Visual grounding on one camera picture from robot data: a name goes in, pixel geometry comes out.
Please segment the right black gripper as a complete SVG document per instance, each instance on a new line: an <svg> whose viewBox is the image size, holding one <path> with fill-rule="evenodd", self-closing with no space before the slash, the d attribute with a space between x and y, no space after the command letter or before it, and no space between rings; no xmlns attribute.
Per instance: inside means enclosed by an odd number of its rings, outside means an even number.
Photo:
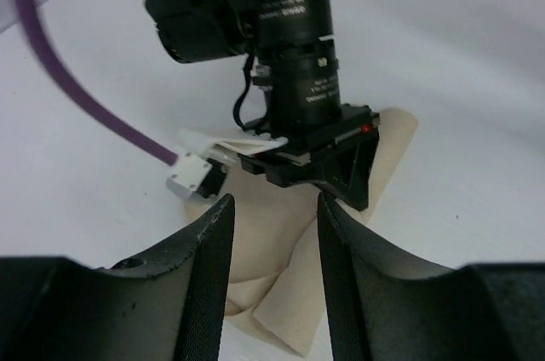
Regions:
<svg viewBox="0 0 545 361"><path fill-rule="evenodd" d="M303 183L363 211L370 203L370 173L379 143L380 113L368 106L341 106L340 117L286 145L254 157L241 156L244 171L275 186Z"/></svg>

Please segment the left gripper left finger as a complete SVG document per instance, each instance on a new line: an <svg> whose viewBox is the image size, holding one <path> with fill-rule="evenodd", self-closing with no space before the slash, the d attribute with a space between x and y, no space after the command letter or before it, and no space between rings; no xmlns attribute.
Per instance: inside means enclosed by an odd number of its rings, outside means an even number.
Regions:
<svg viewBox="0 0 545 361"><path fill-rule="evenodd" d="M66 257L1 260L4 360L216 360L235 201L110 268Z"/></svg>

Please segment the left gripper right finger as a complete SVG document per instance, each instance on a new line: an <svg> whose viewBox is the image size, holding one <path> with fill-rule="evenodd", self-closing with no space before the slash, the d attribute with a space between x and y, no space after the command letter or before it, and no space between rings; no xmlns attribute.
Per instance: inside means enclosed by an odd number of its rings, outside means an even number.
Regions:
<svg viewBox="0 0 545 361"><path fill-rule="evenodd" d="M318 242L334 359L543 359L542 263L441 266L361 225L327 194Z"/></svg>

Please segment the beige cloth napkin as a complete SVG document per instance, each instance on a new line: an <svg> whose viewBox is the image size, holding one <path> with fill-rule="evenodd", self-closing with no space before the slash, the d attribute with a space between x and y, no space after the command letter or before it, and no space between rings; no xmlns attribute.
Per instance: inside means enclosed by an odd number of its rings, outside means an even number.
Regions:
<svg viewBox="0 0 545 361"><path fill-rule="evenodd" d="M280 188L236 164L222 193L235 198L225 318L245 334L305 358L325 314L318 189Z"/></svg>

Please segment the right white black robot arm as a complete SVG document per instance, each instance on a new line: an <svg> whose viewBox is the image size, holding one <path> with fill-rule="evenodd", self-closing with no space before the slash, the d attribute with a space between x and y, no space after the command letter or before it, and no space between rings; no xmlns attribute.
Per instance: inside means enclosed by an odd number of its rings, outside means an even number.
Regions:
<svg viewBox="0 0 545 361"><path fill-rule="evenodd" d="M348 206L370 202L379 115L341 100L330 0L145 0L169 56L190 64L245 55L266 113L216 145L276 186L308 183Z"/></svg>

